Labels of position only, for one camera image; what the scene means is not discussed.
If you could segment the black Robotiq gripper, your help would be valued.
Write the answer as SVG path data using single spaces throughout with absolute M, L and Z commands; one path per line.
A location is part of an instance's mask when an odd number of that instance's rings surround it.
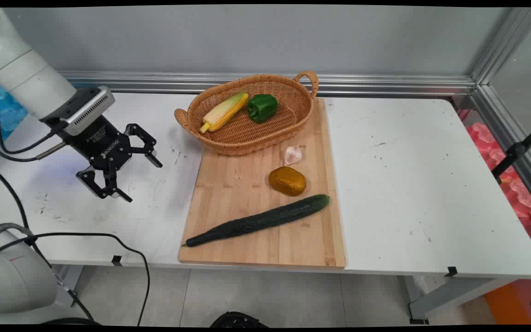
M 139 138 L 143 147 L 130 146 L 129 136 Z M 131 154 L 143 154 L 156 168 L 163 166 L 156 158 L 156 139 L 139 124 L 128 124 L 122 134 L 105 116 L 99 116 L 78 135 L 69 135 L 62 130 L 61 138 L 90 162 L 91 166 L 77 172 L 76 178 L 98 198 L 122 198 L 132 202 L 132 198 L 118 187 L 116 172 L 131 159 Z M 95 182 L 96 170 L 103 173 L 104 187 Z

